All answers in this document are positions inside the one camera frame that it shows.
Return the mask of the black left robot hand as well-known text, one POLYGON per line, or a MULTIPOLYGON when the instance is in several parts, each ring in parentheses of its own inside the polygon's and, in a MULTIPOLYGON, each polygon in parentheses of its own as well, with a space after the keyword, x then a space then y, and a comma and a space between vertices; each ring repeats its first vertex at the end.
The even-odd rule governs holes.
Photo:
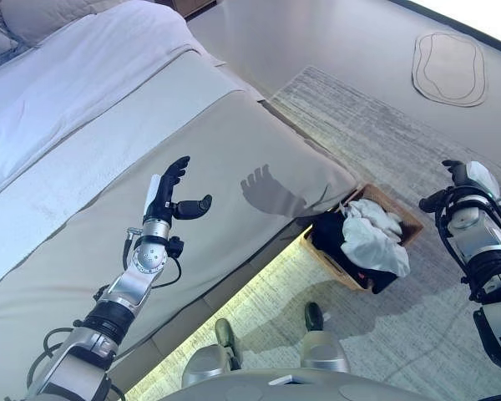
POLYGON ((202 200, 172 201, 173 189, 185 175, 185 169, 190 157, 183 156, 172 163, 159 179, 154 199, 147 201, 143 222, 151 219, 161 220, 172 225, 172 219, 194 220, 204 216, 212 204, 212 195, 206 195, 202 200))

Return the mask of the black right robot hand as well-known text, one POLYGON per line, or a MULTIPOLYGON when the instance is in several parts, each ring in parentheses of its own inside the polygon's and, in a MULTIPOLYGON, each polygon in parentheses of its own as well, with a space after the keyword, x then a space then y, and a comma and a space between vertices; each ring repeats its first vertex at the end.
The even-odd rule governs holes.
POLYGON ((489 208, 501 218, 501 192, 492 173, 480 162, 472 160, 443 160, 442 165, 451 174, 453 185, 437 191, 418 202, 426 213, 435 213, 438 207, 447 207, 460 199, 475 195, 483 198, 489 208))

